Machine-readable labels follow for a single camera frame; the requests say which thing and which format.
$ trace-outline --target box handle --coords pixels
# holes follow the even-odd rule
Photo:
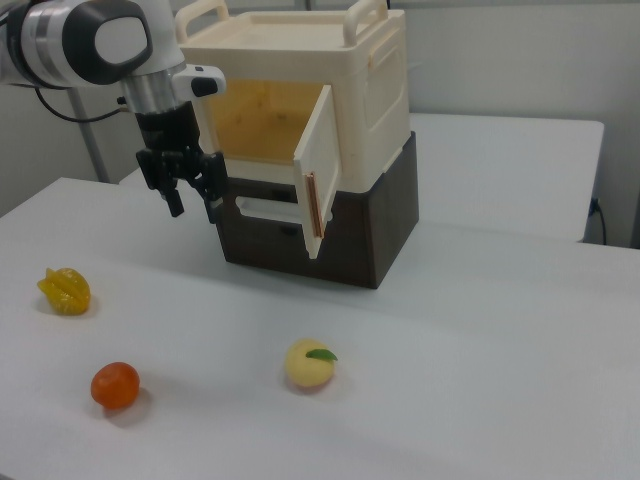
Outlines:
[[[189,35],[187,35],[189,24],[211,10],[216,10],[219,21],[222,22],[229,19],[229,9],[224,0],[198,0],[181,8],[176,14],[176,38],[178,43],[187,43],[189,40]]]
[[[369,12],[374,10],[380,22],[389,17],[386,0],[360,0],[347,10],[347,14],[344,17],[344,24],[342,25],[345,47],[355,47],[358,44],[356,37],[358,24],[365,19]]]

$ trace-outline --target white storage box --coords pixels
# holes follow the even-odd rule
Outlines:
[[[189,36],[195,18],[218,21]],[[189,63],[219,67],[227,92],[197,109],[205,150],[232,178],[295,185],[298,205],[238,199],[243,214],[303,226],[318,254],[336,190],[369,191],[409,139],[404,12],[361,0],[342,12],[250,12],[223,0],[178,12]]]

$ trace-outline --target white tabletop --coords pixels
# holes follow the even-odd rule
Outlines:
[[[225,263],[187,199],[60,180],[0,219],[0,472],[15,480],[640,478],[640,254],[418,224],[377,291]],[[49,310],[71,266],[95,299]],[[311,336],[336,376],[301,395]],[[105,415],[112,361],[143,393]]]

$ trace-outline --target orange fruit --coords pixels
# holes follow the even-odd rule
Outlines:
[[[131,365],[110,363],[100,369],[91,381],[91,396],[109,410],[131,405],[140,391],[140,377]]]

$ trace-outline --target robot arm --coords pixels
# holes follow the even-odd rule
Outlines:
[[[205,155],[192,101],[221,93],[215,67],[186,65],[168,0],[21,0],[0,8],[0,84],[65,89],[120,82],[146,149],[137,158],[173,216],[184,179],[209,220],[226,192],[220,153]]]

